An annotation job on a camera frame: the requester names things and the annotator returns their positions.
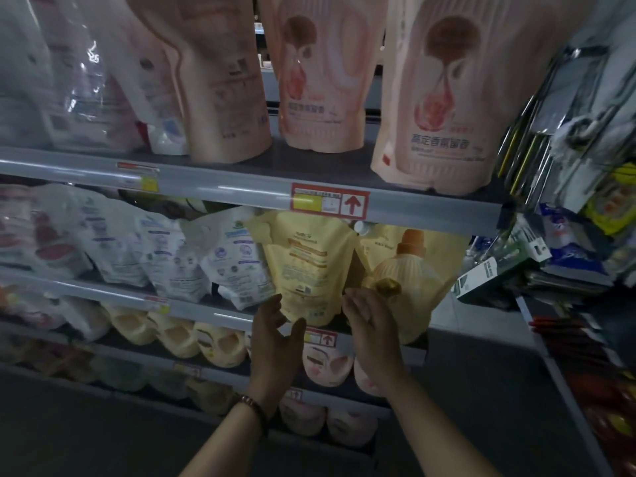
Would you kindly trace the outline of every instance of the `red arrow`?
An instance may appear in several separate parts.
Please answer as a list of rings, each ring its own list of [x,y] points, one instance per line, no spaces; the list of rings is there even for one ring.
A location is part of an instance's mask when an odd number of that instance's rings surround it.
[[[361,207],[360,201],[357,197],[351,196],[349,199],[345,201],[345,206],[349,206],[349,214],[354,214],[354,210],[356,207]]]

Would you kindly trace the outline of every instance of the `forearm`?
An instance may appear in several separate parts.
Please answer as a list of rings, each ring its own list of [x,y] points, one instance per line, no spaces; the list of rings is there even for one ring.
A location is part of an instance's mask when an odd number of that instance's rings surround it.
[[[261,437],[253,409],[237,403],[179,477],[243,477]]]
[[[501,477],[415,378],[404,372],[387,388],[387,399],[427,476]]]

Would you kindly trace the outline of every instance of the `hand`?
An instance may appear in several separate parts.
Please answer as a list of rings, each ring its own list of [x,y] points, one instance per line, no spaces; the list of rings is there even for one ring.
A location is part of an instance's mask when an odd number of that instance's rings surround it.
[[[284,318],[276,318],[281,298],[275,294],[261,304],[252,323],[252,369],[247,394],[270,418],[302,365],[307,327],[306,321],[300,319],[291,328],[290,336],[279,333],[278,327],[285,322]]]
[[[377,292],[347,288],[342,310],[354,335],[355,357],[364,372],[386,395],[395,379],[406,374],[399,347],[398,325]]]

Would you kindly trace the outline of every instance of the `dark floor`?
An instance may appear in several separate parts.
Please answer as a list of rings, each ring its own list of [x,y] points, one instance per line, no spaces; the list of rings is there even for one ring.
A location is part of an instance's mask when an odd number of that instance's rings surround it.
[[[422,379],[505,476],[596,473],[541,360],[526,350],[430,330]],[[6,477],[172,477],[211,432],[200,422],[0,373]],[[377,475],[421,475],[397,422],[381,424]],[[263,443],[252,475],[355,476],[354,462]]]

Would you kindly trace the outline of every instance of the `store shelf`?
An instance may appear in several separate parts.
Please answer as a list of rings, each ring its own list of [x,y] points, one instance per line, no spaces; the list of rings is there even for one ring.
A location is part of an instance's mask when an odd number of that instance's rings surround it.
[[[215,415],[204,413],[201,410],[196,409],[194,405],[188,404],[187,401],[168,401],[167,398],[162,397],[159,393],[154,392],[152,389],[142,391],[139,394],[124,393],[108,389],[104,385],[89,385],[65,380],[63,378],[47,377],[46,375],[32,369],[24,368],[22,366],[9,365],[2,362],[0,362],[0,371],[4,373],[11,373],[12,375],[19,375],[20,377],[30,378],[32,380],[46,382],[68,390],[88,393],[104,399],[131,402],[136,405],[170,413],[178,417],[198,420],[213,426],[219,425],[223,419],[223,417],[216,417]],[[319,451],[328,455],[344,457],[347,460],[360,460],[364,463],[370,462],[373,457],[373,450],[375,449],[375,439],[363,449],[348,449],[334,443],[333,441],[330,442],[330,438],[326,431],[314,438],[301,437],[286,431],[284,429],[284,425],[280,421],[280,418],[275,418],[273,420],[267,439],[285,445],[294,445]]]
[[[187,360],[175,358],[158,342],[136,346],[115,330],[93,343],[83,342],[68,327],[55,331],[43,331],[30,328],[15,320],[0,320],[0,331],[58,344],[72,344],[97,355],[181,371],[211,382],[231,385],[239,392],[246,390],[249,383],[249,360],[245,360],[235,368],[217,368],[213,367],[201,354]],[[357,387],[353,372],[342,385],[333,388],[317,385],[306,376],[304,371],[299,372],[288,396],[308,404],[364,413],[378,418],[388,418],[391,415],[391,409],[385,399],[372,397]]]
[[[17,284],[38,291],[51,291],[59,296],[77,296],[94,301],[128,306],[139,310],[154,311],[162,307],[171,316],[201,321],[216,326],[250,331],[256,307],[237,310],[229,301],[218,295],[208,295],[200,303],[188,303],[178,299],[157,299],[152,287],[133,288],[130,286],[104,283],[99,273],[91,272],[74,280],[50,280],[22,268],[0,266],[0,281]],[[291,331],[291,324],[281,328],[284,335]],[[322,346],[333,346],[344,355],[354,354],[351,329],[344,317],[336,317],[329,326],[310,328],[305,341]],[[414,344],[402,346],[402,358],[409,366],[422,366],[426,358],[427,338],[424,335]]]
[[[358,151],[321,154],[275,138],[257,158],[202,167],[186,157],[0,147],[0,173],[87,186],[150,187],[171,196],[274,209],[290,209],[292,183],[353,189],[369,193],[369,221],[465,235],[494,236],[511,217],[503,207],[509,196],[498,179],[465,197],[413,191],[385,183],[371,171],[372,154],[372,142]]]
[[[526,320],[526,322],[528,323],[533,320],[533,314],[537,316],[548,316],[551,314],[546,314],[546,311],[549,311],[549,309],[551,309],[551,306],[545,303],[541,303],[534,298],[518,296],[516,298],[516,302],[517,305],[519,305],[519,310],[523,316],[523,319]],[[561,393],[561,398],[563,399],[565,406],[570,412],[570,416],[574,421],[574,425],[576,425],[576,428],[583,438],[585,447],[588,449],[590,457],[592,458],[594,466],[599,472],[599,475],[601,477],[614,477],[614,472],[612,471],[612,468],[609,465],[599,442],[594,436],[592,428],[590,428],[590,425],[588,424],[583,411],[579,407],[576,399],[574,398],[574,395],[572,394],[572,391],[570,390],[570,387],[565,381],[563,373],[561,372],[561,369],[559,368],[556,360],[554,360],[548,353],[548,349],[546,348],[541,336],[536,334],[535,332],[532,332],[532,336],[537,347],[537,352],[543,358],[543,361],[546,364],[546,368],[548,369],[552,380],[554,381],[559,393]]]

